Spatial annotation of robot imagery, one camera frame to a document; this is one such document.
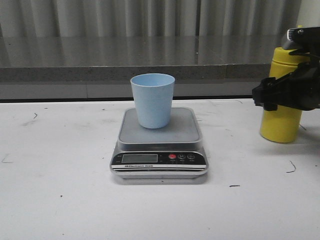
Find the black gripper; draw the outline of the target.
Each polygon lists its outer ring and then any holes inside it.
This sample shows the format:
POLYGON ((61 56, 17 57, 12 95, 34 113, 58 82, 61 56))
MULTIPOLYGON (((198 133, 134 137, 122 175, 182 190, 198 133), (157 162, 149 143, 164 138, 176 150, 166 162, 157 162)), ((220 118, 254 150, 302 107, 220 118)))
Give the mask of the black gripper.
MULTIPOLYGON (((320 107, 320 28, 296 27, 287 30, 281 47, 289 50, 291 57, 307 57, 293 72, 280 79, 284 96, 279 105, 293 109, 310 111, 320 107)), ((265 111, 276 111, 275 77, 267 77, 252 89, 252 99, 257 107, 265 111)))

